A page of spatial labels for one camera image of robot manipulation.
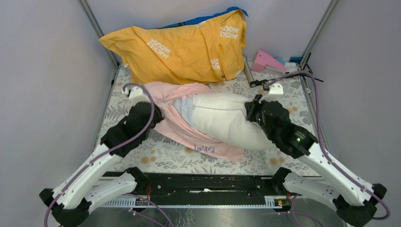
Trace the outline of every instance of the patterned mat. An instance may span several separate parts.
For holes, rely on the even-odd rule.
[[[296,71],[294,63],[286,63],[286,67],[289,71]],[[259,80],[274,78],[266,71],[253,73],[253,76]],[[99,138],[106,133],[107,129],[116,125],[124,115],[128,114],[130,106],[127,102],[128,98],[122,94],[122,87],[129,82],[129,69],[120,69]],[[279,99],[279,102],[290,112],[291,121],[314,133],[312,118],[300,80],[298,78],[286,79],[281,81],[281,84],[284,88],[284,96]],[[244,73],[230,81],[210,83],[209,87],[214,92],[232,92],[249,99],[253,99],[256,94],[264,94],[261,87],[249,87]],[[299,175],[318,175],[310,167],[283,154],[278,149],[246,150],[242,162],[226,161],[186,148],[154,130],[142,145],[132,150],[109,171],[123,171],[134,166],[143,172],[241,175],[273,175],[282,166]]]

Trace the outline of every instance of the black clamp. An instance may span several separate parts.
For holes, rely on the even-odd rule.
[[[108,148],[115,147],[126,142],[140,132],[149,121],[151,106],[148,102],[139,102],[130,109],[128,116],[121,119],[117,125],[109,128],[107,133],[100,139],[101,144],[105,144]],[[111,155],[125,157],[131,150],[137,148],[144,140],[148,138],[150,129],[163,120],[160,109],[155,105],[155,113],[149,127],[134,141],[127,145],[110,152]]]
[[[382,184],[373,184],[373,193],[380,199],[384,198],[386,192],[387,189]],[[378,201],[374,197],[371,197],[369,201],[364,202],[364,206],[351,206],[340,195],[333,200],[333,203],[337,208],[337,215],[342,220],[354,227],[362,227],[374,218]]]
[[[40,192],[39,197],[49,207],[54,199],[53,194],[53,189],[46,188]],[[62,203],[55,203],[52,207],[52,215],[63,227],[78,227],[88,218],[91,205],[92,202],[86,201],[85,198],[76,208],[70,210],[64,209]]]
[[[146,190],[148,186],[148,177],[138,168],[131,167],[124,170],[125,173],[131,174],[135,178],[135,182],[137,186],[134,189],[134,192],[143,192]]]
[[[279,102],[259,103],[262,95],[256,95],[253,101],[245,103],[246,119],[257,122],[266,137],[280,151],[298,158],[309,155],[309,148],[317,142],[317,138],[307,129],[295,125],[289,118],[289,112]]]
[[[254,80],[254,81],[251,81],[250,83],[249,83],[249,86],[251,86],[251,87],[256,87],[256,86],[262,86],[264,83],[266,83],[267,82],[267,80],[266,79],[263,79],[263,80]]]

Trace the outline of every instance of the white wall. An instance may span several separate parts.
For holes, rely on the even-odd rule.
[[[77,0],[0,1],[0,21],[0,226],[39,227],[39,192],[88,157],[113,65]]]
[[[401,1],[342,0],[310,65],[324,79],[318,91],[330,149],[352,171],[382,183],[392,210],[367,227],[400,226]],[[377,216],[384,213],[380,208]]]
[[[163,27],[231,6],[249,17],[244,53],[301,56],[331,0],[87,0],[105,34],[130,26]]]

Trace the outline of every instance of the cable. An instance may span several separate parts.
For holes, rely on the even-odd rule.
[[[152,202],[152,201],[150,201],[150,200],[148,200],[148,199],[146,199],[146,198],[140,197],[140,196],[138,196],[138,195],[134,195],[134,194],[129,194],[129,193],[127,193],[127,194],[124,194],[124,195],[132,196],[132,197],[138,198],[138,199],[140,199],[140,200],[147,201],[148,203],[152,204],[153,206],[156,207],[156,209],[158,209],[158,210],[164,215],[164,217],[165,217],[165,218],[168,220],[168,222],[170,223],[170,226],[171,226],[171,227],[174,227],[173,221],[170,219],[170,217],[169,217],[158,205],[156,205],[154,202]]]
[[[134,215],[137,215],[137,214],[138,214],[139,216],[142,216],[142,217],[144,217],[144,218],[146,218],[146,219],[148,219],[148,220],[151,220],[151,221],[153,221],[154,223],[160,225],[161,227],[166,227],[166,226],[163,225],[162,223],[156,221],[155,219],[153,219],[153,218],[151,218],[151,217],[149,217],[149,216],[146,216],[146,215],[144,215],[144,214],[141,214],[140,212],[136,212],[136,211],[134,211],[134,210],[130,210],[130,212],[134,213]]]
[[[149,125],[151,124],[151,122],[152,122],[152,120],[153,120],[153,115],[154,115],[154,113],[155,113],[155,102],[153,101],[152,96],[150,95],[149,91],[145,88],[145,86],[143,86],[143,85],[141,85],[141,84],[135,84],[135,83],[126,84],[126,85],[124,85],[124,87],[123,87],[122,89],[125,91],[125,88],[126,88],[127,86],[130,86],[130,85],[135,85],[135,86],[140,87],[143,91],[145,91],[146,95],[149,97],[150,105],[151,105],[151,110],[150,110],[150,117],[149,117],[149,120],[148,120],[148,122],[146,123],[145,127],[144,127],[140,132],[138,132],[138,134],[136,134],[134,137],[132,137],[131,139],[129,139],[129,140],[125,141],[124,143],[121,143],[121,144],[119,144],[119,145],[117,145],[117,146],[115,146],[115,147],[113,147],[113,148],[111,148],[111,149],[109,149],[109,150],[107,150],[107,151],[105,151],[105,152],[99,154],[98,156],[96,156],[95,158],[93,158],[92,160],[89,161],[89,165],[85,165],[84,167],[82,167],[82,169],[80,169],[80,171],[78,171],[78,173],[75,174],[74,177],[64,186],[64,188],[61,190],[61,193],[59,193],[59,194],[53,199],[53,201],[50,203],[49,207],[47,208],[46,214],[45,214],[45,216],[44,216],[44,227],[48,227],[48,225],[47,225],[48,223],[47,223],[47,222],[48,222],[48,219],[49,219],[49,215],[50,215],[50,212],[51,212],[51,210],[52,210],[52,207],[54,206],[54,204],[56,203],[56,201],[61,197],[62,193],[65,192],[65,191],[68,189],[68,187],[69,187],[69,186],[70,186],[70,185],[71,185],[71,184],[72,184],[72,183],[73,183],[73,182],[74,182],[74,181],[75,181],[90,165],[92,165],[94,162],[96,162],[96,160],[98,160],[99,158],[105,156],[106,154],[109,154],[110,152],[113,152],[113,151],[115,151],[115,150],[117,150],[117,149],[119,149],[119,148],[121,148],[121,147],[123,147],[123,146],[125,146],[125,145],[127,145],[127,144],[129,144],[129,143],[131,143],[132,141],[134,141],[134,140],[135,140],[136,138],[138,138],[142,133],[144,133],[144,132],[146,131],[146,129],[149,127]]]
[[[375,198],[383,206],[383,208],[386,210],[386,215],[384,215],[383,217],[372,218],[373,220],[385,220],[385,219],[389,218],[390,215],[391,215],[391,212],[390,212],[389,207],[385,204],[385,202],[383,200],[381,200],[373,192],[368,190],[365,186],[363,186],[358,181],[356,181],[354,178],[352,178],[349,174],[347,174],[347,172],[345,172],[339,165],[334,163],[333,160],[329,157],[328,153],[326,152],[326,149],[324,148],[324,145],[323,145],[322,129],[320,127],[320,109],[319,109],[319,96],[318,96],[318,92],[317,92],[317,84],[316,84],[316,80],[313,77],[313,75],[310,72],[297,71],[297,72],[289,73],[289,74],[286,74],[286,75],[284,75],[284,76],[282,76],[280,78],[275,79],[274,81],[269,83],[269,86],[274,84],[274,83],[276,83],[276,82],[278,82],[278,81],[280,81],[280,80],[282,80],[282,79],[286,79],[286,78],[289,78],[289,77],[295,77],[295,76],[302,76],[304,74],[306,74],[307,76],[309,76],[312,79],[313,86],[314,86],[314,94],[315,94],[315,100],[316,100],[317,137],[318,137],[319,146],[320,146],[320,149],[322,150],[323,155],[326,157],[327,161],[329,161],[329,163],[331,165],[333,165],[340,173],[342,173],[346,178],[348,178],[352,183],[354,183],[356,186],[358,186],[361,190],[367,192],[370,196]]]
[[[293,213],[294,215],[295,215],[295,214],[298,214],[298,215],[302,215],[302,216],[308,217],[308,218],[312,219],[313,221],[315,221],[317,224],[319,224],[321,227],[324,227],[324,225],[323,225],[318,219],[316,219],[315,217],[313,217],[312,215],[305,214],[305,213],[301,213],[301,212],[295,212],[295,211],[293,211],[292,213]]]
[[[298,77],[298,76],[300,76],[300,77],[302,77],[304,79],[305,79],[305,77],[309,77],[310,78],[310,76],[308,76],[308,75],[292,75],[290,77],[286,77],[286,79],[290,79],[290,78]],[[254,80],[253,82],[254,82],[255,86],[260,86],[260,85],[263,85],[263,84],[265,84],[267,82],[270,82],[270,81],[273,81],[273,80],[276,80],[276,79]],[[324,82],[323,80],[318,79],[318,78],[315,78],[315,80],[317,80],[319,82]]]
[[[294,219],[295,219],[295,221],[296,221],[296,223],[298,224],[299,227],[302,227],[302,225],[301,225],[301,223],[298,221],[298,218],[296,218],[296,214],[302,215],[302,216],[305,216],[305,217],[308,217],[308,218],[310,218],[311,220],[315,221],[317,224],[319,224],[321,227],[324,227],[324,225],[323,225],[317,218],[313,217],[312,215],[309,215],[309,214],[306,214],[306,213],[302,213],[302,212],[296,212],[296,211],[294,211],[294,202],[295,202],[295,198],[297,198],[298,195],[299,195],[299,194],[296,194],[296,195],[294,196],[294,198],[292,199],[292,201],[291,201],[291,209],[290,209],[289,211],[287,211],[287,212],[285,212],[285,211],[283,211],[283,212],[276,212],[276,213],[277,213],[277,214],[289,214],[289,213],[292,213],[292,214],[294,215]]]
[[[289,198],[291,197],[291,193],[290,192],[287,192],[287,196],[286,196],[286,200],[287,200],[287,202],[289,202]]]
[[[146,190],[148,191],[146,198],[149,199],[150,193],[152,192],[152,188],[148,186],[146,187]]]

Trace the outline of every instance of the white label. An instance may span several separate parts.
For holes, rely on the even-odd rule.
[[[210,60],[210,63],[212,65],[212,69],[214,69],[214,70],[219,70],[220,69],[220,65],[218,63],[218,59],[212,59],[212,60]]]
[[[147,45],[153,50],[153,52],[164,58],[168,58],[170,56],[168,53],[170,53],[171,50],[155,39],[151,39]]]
[[[200,22],[199,24],[197,24],[197,25],[195,25],[196,27],[200,27],[201,25],[203,25],[204,23],[206,23],[206,20],[205,21],[202,21],[202,22]]]
[[[242,70],[239,70],[236,74],[235,77],[237,77],[239,74],[241,74]]]
[[[220,37],[236,39],[238,37],[239,28],[232,26],[222,26],[220,30]]]

